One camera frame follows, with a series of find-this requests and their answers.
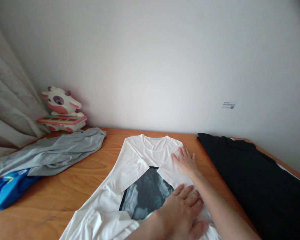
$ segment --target sticker label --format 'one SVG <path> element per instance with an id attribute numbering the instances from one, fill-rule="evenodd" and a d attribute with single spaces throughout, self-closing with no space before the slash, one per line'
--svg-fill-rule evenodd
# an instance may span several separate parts
<path id="1" fill-rule="evenodd" d="M 235 105 L 236 105 L 236 102 L 223 102 L 222 108 L 233 109 Z"/>

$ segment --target blue cloth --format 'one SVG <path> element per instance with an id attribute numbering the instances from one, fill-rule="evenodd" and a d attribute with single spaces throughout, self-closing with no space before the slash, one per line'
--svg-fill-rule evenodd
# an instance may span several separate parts
<path id="1" fill-rule="evenodd" d="M 27 176 L 29 169 L 10 172 L 0 178 L 0 210 L 18 200 L 24 191 L 34 184 L 40 176 Z"/>

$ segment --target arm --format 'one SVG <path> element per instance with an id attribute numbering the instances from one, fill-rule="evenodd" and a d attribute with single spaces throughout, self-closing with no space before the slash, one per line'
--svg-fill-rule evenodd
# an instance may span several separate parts
<path id="1" fill-rule="evenodd" d="M 188 149 L 179 148 L 179 159 L 172 155 L 178 167 L 186 173 L 197 187 L 204 203 L 206 204 L 222 240 L 260 240 L 258 235 L 234 211 L 231 206 L 218 194 L 198 171 L 195 155 L 192 158 Z"/>

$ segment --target hand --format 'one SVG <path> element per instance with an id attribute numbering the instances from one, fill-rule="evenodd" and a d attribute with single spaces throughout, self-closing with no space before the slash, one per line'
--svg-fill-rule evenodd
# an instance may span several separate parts
<path id="1" fill-rule="evenodd" d="M 188 176 L 198 170 L 195 154 L 193 153 L 191 158 L 188 149 L 184 148 L 184 146 L 182 146 L 182 148 L 179 147 L 179 159 L 174 153 L 171 156 L 173 161 L 177 164 L 178 168 Z"/>
<path id="2" fill-rule="evenodd" d="M 168 239 L 195 240 L 200 238 L 208 227 L 205 221 L 198 221 L 193 225 L 203 206 L 198 191 L 189 195 L 193 188 L 193 185 L 186 188 L 184 184 L 179 185 L 157 210 Z"/>

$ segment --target cow toy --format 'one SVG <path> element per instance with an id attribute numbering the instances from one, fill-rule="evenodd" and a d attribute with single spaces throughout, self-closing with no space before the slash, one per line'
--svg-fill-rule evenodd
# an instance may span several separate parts
<path id="1" fill-rule="evenodd" d="M 48 87 L 48 92 L 42 92 L 41 95 L 48 99 L 48 107 L 52 112 L 51 116 L 39 118 L 38 123 L 45 124 L 52 131 L 68 132 L 74 132 L 86 125 L 87 117 L 81 112 L 76 112 L 82 105 L 71 97 L 70 91 Z"/>

